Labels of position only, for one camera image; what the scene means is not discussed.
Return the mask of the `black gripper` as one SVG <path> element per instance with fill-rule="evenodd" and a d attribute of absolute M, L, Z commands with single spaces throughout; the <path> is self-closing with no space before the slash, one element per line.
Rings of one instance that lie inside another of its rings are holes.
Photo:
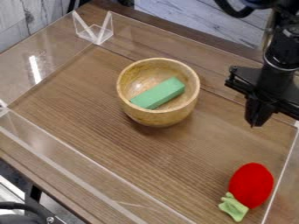
<path fill-rule="evenodd" d="M 299 121 L 296 72 L 297 69 L 270 66 L 229 68 L 225 86 L 245 96 L 245 120 L 250 127 L 261 127 L 273 113 L 281 113 Z"/>

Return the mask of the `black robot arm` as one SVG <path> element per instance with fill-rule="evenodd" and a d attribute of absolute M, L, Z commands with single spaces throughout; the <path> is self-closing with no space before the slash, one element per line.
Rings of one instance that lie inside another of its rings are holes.
<path fill-rule="evenodd" d="M 245 120 L 264 125 L 281 113 L 299 121 L 299 0 L 240 0 L 245 7 L 232 11 L 245 17 L 253 10 L 272 9 L 276 21 L 262 53 L 260 68 L 230 66 L 224 85 L 245 99 Z"/>

